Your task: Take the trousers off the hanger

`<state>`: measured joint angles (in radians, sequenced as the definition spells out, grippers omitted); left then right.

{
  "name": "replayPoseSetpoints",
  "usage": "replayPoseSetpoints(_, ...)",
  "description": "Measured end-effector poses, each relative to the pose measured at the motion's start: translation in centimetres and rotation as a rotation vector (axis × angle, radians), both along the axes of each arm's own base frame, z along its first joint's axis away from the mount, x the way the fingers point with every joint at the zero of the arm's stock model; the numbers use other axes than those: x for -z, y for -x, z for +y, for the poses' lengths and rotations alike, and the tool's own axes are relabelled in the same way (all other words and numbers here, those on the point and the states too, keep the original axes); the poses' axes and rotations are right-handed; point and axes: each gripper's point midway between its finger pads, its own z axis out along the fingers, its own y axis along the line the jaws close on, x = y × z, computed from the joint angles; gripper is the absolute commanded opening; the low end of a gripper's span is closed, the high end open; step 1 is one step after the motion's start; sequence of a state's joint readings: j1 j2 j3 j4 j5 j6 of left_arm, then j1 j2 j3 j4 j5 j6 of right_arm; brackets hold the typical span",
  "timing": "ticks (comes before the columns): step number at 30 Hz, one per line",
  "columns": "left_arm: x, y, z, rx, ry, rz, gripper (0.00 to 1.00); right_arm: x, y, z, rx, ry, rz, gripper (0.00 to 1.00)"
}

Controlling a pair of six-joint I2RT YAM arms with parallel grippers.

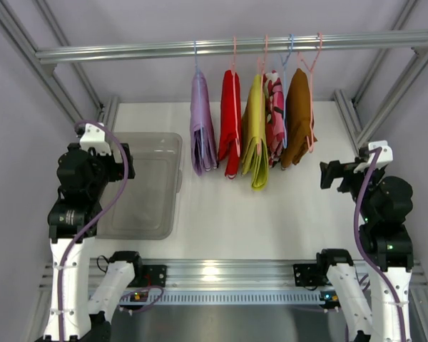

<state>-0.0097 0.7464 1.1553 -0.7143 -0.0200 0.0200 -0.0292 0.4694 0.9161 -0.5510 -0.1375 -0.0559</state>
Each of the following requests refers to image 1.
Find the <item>pink hanger of red trousers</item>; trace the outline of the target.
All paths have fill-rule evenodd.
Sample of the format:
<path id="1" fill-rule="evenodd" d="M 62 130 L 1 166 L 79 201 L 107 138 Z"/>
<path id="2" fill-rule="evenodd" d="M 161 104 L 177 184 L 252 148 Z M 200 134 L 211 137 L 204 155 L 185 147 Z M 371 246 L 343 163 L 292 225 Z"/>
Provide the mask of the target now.
<path id="1" fill-rule="evenodd" d="M 236 36 L 233 36 L 233 59 L 230 65 L 230 72 L 232 74 L 232 87 L 233 87 L 233 110 L 234 110 L 234 119 L 235 119 L 235 148 L 238 158 L 241 156 L 241 147 L 240 147 L 240 134 L 238 128 L 238 97 L 237 97 L 237 88 L 236 88 L 236 53 L 237 53 L 237 39 Z"/>

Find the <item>light blue hanger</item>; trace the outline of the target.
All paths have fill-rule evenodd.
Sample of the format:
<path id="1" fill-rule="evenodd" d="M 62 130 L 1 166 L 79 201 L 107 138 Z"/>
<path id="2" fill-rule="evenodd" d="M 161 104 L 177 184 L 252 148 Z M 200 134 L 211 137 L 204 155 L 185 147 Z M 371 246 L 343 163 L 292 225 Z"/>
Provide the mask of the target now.
<path id="1" fill-rule="evenodd" d="M 203 160 L 204 160 L 204 137 L 203 137 L 203 118 L 201 116 L 201 92 L 200 92 L 200 69 L 198 67 L 198 50 L 197 50 L 197 43 L 196 40 L 193 41 L 193 50 L 194 50 L 194 57 L 195 57 L 195 76 L 197 80 L 197 97 L 198 97 L 198 119 L 199 119 L 199 125 L 200 125 L 200 154 L 201 154 L 201 165 L 203 166 Z"/>

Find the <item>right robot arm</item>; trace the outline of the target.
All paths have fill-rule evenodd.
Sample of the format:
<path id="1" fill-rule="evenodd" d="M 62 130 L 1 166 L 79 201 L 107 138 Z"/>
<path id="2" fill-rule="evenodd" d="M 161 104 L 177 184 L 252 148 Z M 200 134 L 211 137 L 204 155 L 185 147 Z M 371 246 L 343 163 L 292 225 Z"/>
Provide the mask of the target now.
<path id="1" fill-rule="evenodd" d="M 340 178 L 338 192 L 355 202 L 354 238 L 367 264 L 370 296 L 345 249 L 324 249 L 317 267 L 335 290 L 348 341 L 410 341 L 409 285 L 414 267 L 412 240 L 404 225 L 412 211 L 412 186 L 385 169 L 355 172 L 360 160 L 321 162 L 322 189 Z"/>

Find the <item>lilac trousers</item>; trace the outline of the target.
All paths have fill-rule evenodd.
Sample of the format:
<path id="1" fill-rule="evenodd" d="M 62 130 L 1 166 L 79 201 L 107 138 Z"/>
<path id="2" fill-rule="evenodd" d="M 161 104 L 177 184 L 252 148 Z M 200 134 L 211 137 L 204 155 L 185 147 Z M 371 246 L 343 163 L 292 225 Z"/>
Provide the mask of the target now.
<path id="1" fill-rule="evenodd" d="M 204 160 L 201 165 L 200 154 L 200 123 L 198 119 L 198 97 L 197 80 L 193 76 L 190 102 L 190 154 L 193 170 L 197 176 L 218 167 L 218 154 L 215 142 L 215 133 L 210 112 L 210 101 L 208 96 L 208 85 L 205 76 L 200 71 L 200 92 L 201 92 L 201 116 L 203 118 L 204 137 Z"/>

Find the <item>yellow-green trousers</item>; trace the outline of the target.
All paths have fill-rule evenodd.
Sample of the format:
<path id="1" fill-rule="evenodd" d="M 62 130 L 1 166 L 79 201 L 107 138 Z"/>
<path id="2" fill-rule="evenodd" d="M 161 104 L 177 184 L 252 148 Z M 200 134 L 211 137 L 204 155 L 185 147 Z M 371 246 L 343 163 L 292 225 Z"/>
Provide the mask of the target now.
<path id="1" fill-rule="evenodd" d="M 242 175 L 251 174 L 251 188 L 260 191 L 268 180 L 268 149 L 265 136 L 265 95 L 260 109 L 260 74 L 253 79 L 242 116 Z"/>

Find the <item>pink hanger of yellow trousers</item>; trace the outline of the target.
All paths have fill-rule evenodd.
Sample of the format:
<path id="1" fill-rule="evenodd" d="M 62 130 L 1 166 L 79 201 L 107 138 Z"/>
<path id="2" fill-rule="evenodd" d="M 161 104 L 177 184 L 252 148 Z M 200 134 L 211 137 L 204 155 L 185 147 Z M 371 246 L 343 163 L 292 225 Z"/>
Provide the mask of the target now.
<path id="1" fill-rule="evenodd" d="M 263 109 L 263 78 L 265 74 L 265 66 L 268 54 L 268 41 L 269 37 L 266 34 L 264 38 L 264 49 L 263 49 L 263 57 L 258 58 L 258 71 L 260 72 L 260 109 Z"/>

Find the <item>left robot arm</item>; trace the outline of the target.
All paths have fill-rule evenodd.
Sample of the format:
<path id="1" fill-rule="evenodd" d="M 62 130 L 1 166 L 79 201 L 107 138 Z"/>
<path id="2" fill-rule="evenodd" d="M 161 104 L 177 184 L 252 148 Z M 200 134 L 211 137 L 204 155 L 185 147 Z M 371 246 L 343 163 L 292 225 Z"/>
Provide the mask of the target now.
<path id="1" fill-rule="evenodd" d="M 88 294 L 90 250 L 103 214 L 100 198 L 110 182 L 135 177 L 128 144 L 125 162 L 71 143 L 58 159 L 58 198 L 48 215 L 53 284 L 48 323 L 40 341 L 109 341 L 111 321 L 126 287 L 141 275 L 138 252 L 115 252 L 94 294 Z"/>

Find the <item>red trousers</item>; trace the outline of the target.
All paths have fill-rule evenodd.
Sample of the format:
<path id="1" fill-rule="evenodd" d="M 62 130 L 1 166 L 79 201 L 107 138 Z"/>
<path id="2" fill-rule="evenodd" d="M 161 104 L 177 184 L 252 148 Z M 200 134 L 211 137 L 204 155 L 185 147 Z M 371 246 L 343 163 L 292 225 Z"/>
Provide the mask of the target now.
<path id="1" fill-rule="evenodd" d="M 242 148 L 241 128 L 241 100 L 240 79 L 236 73 L 236 88 L 238 97 L 238 128 L 240 134 L 240 147 Z M 218 148 L 219 161 L 226 160 L 225 176 L 232 180 L 236 177 L 239 169 L 240 158 L 235 148 L 235 119 L 233 110 L 233 87 L 232 74 L 230 70 L 224 73 L 223 87 L 220 99 L 220 141 Z"/>

